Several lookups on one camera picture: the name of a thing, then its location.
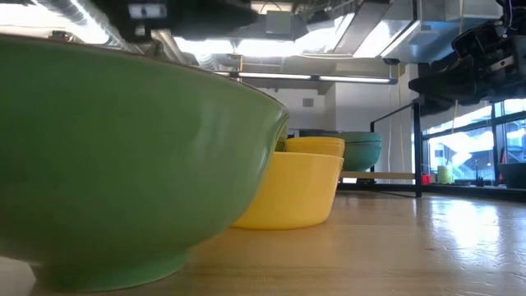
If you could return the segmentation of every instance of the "teal bowl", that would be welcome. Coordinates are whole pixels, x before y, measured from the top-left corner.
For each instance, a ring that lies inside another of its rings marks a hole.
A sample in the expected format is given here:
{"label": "teal bowl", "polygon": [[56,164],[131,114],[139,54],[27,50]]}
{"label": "teal bowl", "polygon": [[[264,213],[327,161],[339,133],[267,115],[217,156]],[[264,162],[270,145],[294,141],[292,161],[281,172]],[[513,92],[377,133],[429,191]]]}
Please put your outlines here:
{"label": "teal bowl", "polygon": [[380,153],[381,141],[370,144],[346,144],[344,171],[364,172],[376,164]]}

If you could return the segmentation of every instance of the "green object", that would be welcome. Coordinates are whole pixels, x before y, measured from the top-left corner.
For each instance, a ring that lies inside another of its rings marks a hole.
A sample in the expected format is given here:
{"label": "green object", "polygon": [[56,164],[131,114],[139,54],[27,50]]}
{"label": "green object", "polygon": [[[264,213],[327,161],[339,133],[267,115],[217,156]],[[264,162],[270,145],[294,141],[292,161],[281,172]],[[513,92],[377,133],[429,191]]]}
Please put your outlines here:
{"label": "green object", "polygon": [[438,183],[451,184],[453,183],[453,167],[451,165],[438,166]]}
{"label": "green object", "polygon": [[381,153],[381,141],[371,144],[346,144],[344,171],[363,172],[376,164]]}
{"label": "green object", "polygon": [[345,143],[381,141],[381,135],[375,132],[336,132],[330,135],[344,139]]}
{"label": "green object", "polygon": [[288,119],[258,90],[0,35],[0,256],[55,289],[157,280],[250,205]]}

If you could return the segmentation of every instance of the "yellow bowl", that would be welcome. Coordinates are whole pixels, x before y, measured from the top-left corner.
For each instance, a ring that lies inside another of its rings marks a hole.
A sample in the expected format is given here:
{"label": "yellow bowl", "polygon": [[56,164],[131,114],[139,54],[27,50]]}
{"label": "yellow bowl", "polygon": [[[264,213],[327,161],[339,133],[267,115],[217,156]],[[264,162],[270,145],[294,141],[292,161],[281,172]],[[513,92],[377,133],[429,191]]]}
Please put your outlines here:
{"label": "yellow bowl", "polygon": [[234,227],[296,229],[322,223],[343,163],[329,155],[274,152],[256,199]]}
{"label": "yellow bowl", "polygon": [[328,136],[304,136],[287,139],[285,142],[287,152],[314,153],[343,157],[345,141]]}

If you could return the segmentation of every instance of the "bowl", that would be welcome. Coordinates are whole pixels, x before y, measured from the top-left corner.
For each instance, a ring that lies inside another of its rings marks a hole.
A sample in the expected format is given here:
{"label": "bowl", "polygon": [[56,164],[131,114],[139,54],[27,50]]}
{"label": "bowl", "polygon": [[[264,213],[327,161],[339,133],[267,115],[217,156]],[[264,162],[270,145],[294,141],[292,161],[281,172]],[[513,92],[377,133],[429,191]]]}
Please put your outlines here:
{"label": "bowl", "polygon": [[526,189],[526,163],[521,164],[499,164],[508,188]]}
{"label": "bowl", "polygon": [[344,140],[328,136],[304,136],[287,139],[287,152],[313,153],[321,155],[344,156]]}
{"label": "bowl", "polygon": [[177,271],[249,207],[288,119],[193,67],[5,35],[0,48],[0,256],[52,289]]}
{"label": "bowl", "polygon": [[336,132],[331,136],[344,139],[345,143],[378,142],[381,135],[375,132]]}
{"label": "bowl", "polygon": [[346,144],[344,171],[366,171],[376,164],[380,153],[381,142]]}
{"label": "bowl", "polygon": [[235,223],[244,229],[297,229],[327,219],[344,159],[275,152],[250,208]]}

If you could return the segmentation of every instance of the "table surface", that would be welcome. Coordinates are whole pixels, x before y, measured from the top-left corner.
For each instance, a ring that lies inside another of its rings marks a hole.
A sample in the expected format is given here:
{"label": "table surface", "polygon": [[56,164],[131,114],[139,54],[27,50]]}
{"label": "table surface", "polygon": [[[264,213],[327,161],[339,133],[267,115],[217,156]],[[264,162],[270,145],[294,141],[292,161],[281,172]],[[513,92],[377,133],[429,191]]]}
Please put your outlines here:
{"label": "table surface", "polygon": [[[0,295],[76,294],[46,291],[26,264],[0,258]],[[526,206],[340,194],[324,224],[229,229],[175,275],[94,295],[524,296]]]}

